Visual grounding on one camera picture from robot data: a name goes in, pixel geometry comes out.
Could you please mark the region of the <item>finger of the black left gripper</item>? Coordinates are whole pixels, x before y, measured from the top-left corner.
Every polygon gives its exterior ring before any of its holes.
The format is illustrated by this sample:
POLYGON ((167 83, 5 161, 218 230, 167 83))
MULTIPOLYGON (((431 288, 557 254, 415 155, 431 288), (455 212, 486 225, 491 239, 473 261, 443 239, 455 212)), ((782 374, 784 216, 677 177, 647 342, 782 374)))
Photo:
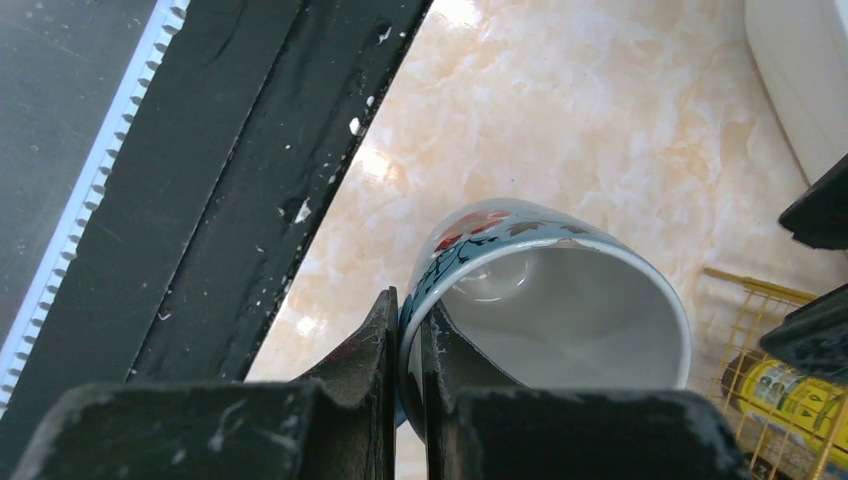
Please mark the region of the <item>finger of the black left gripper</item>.
POLYGON ((846 368, 847 285, 786 315, 759 346, 793 368, 846 368))
POLYGON ((847 156, 782 212, 779 224, 813 249, 847 250, 847 156))

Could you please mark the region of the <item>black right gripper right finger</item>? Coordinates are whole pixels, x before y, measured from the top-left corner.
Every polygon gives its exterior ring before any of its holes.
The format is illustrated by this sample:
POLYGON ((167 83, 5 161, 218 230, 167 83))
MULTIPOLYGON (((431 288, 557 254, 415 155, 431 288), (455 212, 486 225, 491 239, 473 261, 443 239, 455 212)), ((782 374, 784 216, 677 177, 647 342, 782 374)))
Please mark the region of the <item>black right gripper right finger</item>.
POLYGON ((434 307, 421 325, 432 479, 745 479, 724 417, 685 390, 520 385, 434 307))

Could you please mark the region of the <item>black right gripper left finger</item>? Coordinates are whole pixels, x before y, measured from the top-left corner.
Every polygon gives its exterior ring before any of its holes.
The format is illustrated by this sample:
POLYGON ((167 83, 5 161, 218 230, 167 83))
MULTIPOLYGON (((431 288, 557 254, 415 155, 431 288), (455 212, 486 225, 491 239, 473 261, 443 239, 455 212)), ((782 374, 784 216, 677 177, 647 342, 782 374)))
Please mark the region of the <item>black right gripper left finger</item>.
POLYGON ((35 430, 15 479, 391 479, 398 299, 288 382, 89 384, 35 430))

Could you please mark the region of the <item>small yellow label bottle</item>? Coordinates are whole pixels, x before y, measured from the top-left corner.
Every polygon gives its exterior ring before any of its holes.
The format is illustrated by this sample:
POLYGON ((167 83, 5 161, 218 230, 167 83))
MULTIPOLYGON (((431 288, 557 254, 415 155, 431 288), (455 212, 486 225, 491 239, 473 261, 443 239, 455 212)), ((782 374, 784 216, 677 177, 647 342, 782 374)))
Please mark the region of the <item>small yellow label bottle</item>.
POLYGON ((745 351, 724 369, 721 392, 737 412, 819 453, 836 425, 845 392, 803 375, 758 351, 745 351))

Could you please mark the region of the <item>blue ceramic mug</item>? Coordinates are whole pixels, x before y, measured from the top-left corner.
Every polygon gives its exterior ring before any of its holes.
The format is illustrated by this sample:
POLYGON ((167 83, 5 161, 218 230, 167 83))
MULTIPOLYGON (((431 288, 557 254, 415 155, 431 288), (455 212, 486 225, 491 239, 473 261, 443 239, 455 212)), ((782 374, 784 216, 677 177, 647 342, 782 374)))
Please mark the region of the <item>blue ceramic mug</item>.
POLYGON ((688 381, 690 324, 654 265, 573 216, 486 199, 434 228, 399 312, 398 405, 418 436, 421 330, 437 306, 479 352, 531 388, 682 389, 688 381))

